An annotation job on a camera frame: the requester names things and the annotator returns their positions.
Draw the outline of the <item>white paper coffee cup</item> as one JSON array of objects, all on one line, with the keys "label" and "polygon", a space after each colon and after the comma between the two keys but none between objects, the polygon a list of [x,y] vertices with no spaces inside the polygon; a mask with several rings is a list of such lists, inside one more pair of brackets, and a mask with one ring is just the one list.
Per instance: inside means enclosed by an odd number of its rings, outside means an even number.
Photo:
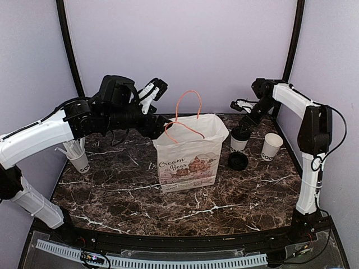
[{"label": "white paper coffee cup", "polygon": [[283,145],[283,139],[281,136],[275,133],[267,133],[264,137],[263,149],[261,157],[265,161],[272,161]]}]

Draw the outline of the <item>white paper takeout bag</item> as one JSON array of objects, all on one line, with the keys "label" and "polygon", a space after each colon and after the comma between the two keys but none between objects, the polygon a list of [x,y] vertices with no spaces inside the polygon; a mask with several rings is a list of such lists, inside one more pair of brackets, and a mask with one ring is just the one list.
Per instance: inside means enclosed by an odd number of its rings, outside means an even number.
[{"label": "white paper takeout bag", "polygon": [[229,135],[223,121],[215,114],[175,117],[164,126],[164,133],[153,145],[157,150],[157,171],[163,193],[213,185],[217,176],[222,145]]}]

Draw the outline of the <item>black plastic cup lids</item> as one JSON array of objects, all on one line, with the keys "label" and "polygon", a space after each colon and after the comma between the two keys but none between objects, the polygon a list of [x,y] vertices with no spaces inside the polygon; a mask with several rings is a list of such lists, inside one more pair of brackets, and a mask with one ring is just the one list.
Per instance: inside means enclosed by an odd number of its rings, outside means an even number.
[{"label": "black plastic cup lids", "polygon": [[236,171],[243,171],[248,166],[248,158],[241,152],[232,152],[228,157],[228,166]]}]

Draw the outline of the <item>bundle of straws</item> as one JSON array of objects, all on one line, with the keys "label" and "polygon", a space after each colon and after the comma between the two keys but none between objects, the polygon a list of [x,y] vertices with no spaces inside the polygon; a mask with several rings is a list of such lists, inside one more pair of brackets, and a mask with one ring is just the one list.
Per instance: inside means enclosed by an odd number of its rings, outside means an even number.
[{"label": "bundle of straws", "polygon": [[69,159],[77,159],[85,152],[85,137],[71,140],[62,144],[65,148],[56,147],[54,150],[66,155]]}]

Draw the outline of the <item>single black cup lid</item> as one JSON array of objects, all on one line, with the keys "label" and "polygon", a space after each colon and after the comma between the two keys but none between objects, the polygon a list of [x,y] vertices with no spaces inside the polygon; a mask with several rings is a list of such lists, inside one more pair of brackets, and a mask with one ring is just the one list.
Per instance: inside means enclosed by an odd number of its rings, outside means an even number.
[{"label": "single black cup lid", "polygon": [[244,127],[236,126],[231,130],[231,136],[237,141],[247,141],[251,136],[251,131]]}]

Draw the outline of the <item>paper cup holding straws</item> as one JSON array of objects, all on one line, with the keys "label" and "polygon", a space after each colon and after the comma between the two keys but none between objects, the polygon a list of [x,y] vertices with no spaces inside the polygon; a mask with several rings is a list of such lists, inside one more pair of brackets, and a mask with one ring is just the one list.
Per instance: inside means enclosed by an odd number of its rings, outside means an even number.
[{"label": "paper cup holding straws", "polygon": [[83,152],[79,156],[75,156],[75,157],[68,156],[67,158],[79,173],[84,174],[89,171],[90,165],[89,165],[88,157],[86,156],[85,152]]}]

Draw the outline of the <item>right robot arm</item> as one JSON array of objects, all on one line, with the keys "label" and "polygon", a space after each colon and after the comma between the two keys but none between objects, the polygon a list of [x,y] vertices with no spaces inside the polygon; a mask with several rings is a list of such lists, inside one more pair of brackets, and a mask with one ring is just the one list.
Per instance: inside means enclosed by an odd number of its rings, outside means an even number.
[{"label": "right robot arm", "polygon": [[313,214],[317,211],[325,157],[332,142],[332,110],[299,93],[283,80],[257,78],[251,87],[259,101],[239,121],[235,130],[240,134],[252,131],[277,103],[299,116],[302,122],[297,143],[302,152],[303,167],[296,210],[303,215]]}]

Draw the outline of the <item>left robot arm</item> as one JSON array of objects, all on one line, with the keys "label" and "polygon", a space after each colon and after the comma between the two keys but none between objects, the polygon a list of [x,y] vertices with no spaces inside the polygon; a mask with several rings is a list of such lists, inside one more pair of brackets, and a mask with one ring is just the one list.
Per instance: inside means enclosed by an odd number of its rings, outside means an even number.
[{"label": "left robot arm", "polygon": [[1,199],[21,206],[40,219],[67,244],[79,240],[68,212],[50,202],[25,178],[18,164],[63,142],[74,142],[88,135],[105,136],[114,130],[135,129],[143,137],[158,138],[170,120],[150,107],[130,102],[124,108],[110,108],[94,99],[69,100],[45,118],[9,134],[1,135]]}]

